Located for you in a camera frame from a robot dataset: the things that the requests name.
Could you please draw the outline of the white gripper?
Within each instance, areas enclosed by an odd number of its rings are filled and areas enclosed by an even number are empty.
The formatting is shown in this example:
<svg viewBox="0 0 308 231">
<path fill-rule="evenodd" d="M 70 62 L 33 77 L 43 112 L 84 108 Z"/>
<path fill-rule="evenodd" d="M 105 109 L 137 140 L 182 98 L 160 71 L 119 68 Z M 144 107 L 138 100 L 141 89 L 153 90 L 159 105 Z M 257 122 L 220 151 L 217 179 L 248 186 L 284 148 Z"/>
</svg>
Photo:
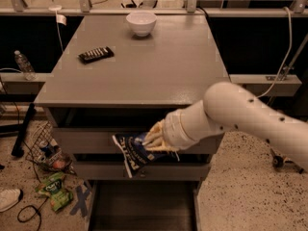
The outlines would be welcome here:
<svg viewBox="0 0 308 231">
<path fill-rule="evenodd" d="M 185 132 L 181 122 L 182 109 L 168 113 L 164 121 L 156 122 L 146 134 L 142 145 L 152 152 L 177 152 L 196 144 Z"/>
</svg>

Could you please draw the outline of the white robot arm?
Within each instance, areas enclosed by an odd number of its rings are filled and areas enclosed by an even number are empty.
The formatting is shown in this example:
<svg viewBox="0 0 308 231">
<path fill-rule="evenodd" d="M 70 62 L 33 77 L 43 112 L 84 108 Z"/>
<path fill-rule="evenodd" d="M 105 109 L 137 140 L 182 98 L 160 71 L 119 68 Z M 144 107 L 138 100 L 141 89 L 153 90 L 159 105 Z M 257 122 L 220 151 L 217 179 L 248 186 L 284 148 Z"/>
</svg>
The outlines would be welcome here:
<svg viewBox="0 0 308 231">
<path fill-rule="evenodd" d="M 277 112 L 228 82 L 211 85 L 202 100 L 167 114 L 150 129 L 143 146 L 150 151 L 186 150 L 232 129 L 266 141 L 308 170 L 308 123 Z"/>
</svg>

